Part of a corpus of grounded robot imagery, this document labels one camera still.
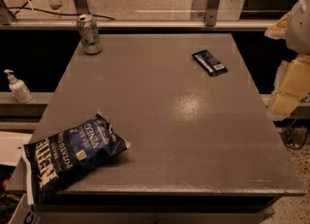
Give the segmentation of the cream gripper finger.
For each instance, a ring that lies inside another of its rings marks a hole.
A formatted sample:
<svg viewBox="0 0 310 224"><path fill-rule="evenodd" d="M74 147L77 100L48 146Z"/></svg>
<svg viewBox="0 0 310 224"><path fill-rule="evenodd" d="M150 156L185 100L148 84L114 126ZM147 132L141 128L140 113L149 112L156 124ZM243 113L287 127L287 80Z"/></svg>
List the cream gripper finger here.
<svg viewBox="0 0 310 224"><path fill-rule="evenodd" d="M299 54L292 62L283 60L274 80L269 113L290 115L309 93L310 55Z"/></svg>
<svg viewBox="0 0 310 224"><path fill-rule="evenodd" d="M267 38L274 40L285 39L289 15L290 13L284 14L280 19L265 30L264 35Z"/></svg>

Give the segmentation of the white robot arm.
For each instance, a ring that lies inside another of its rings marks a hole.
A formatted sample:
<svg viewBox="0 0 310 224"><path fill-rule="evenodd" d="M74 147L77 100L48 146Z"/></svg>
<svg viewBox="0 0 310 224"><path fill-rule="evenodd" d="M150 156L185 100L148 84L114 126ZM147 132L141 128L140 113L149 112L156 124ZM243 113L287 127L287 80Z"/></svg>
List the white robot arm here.
<svg viewBox="0 0 310 224"><path fill-rule="evenodd" d="M281 62L268 103L268 116L283 120L310 94L310 0L298 0L264 35L284 39L287 48L297 52L292 62Z"/></svg>

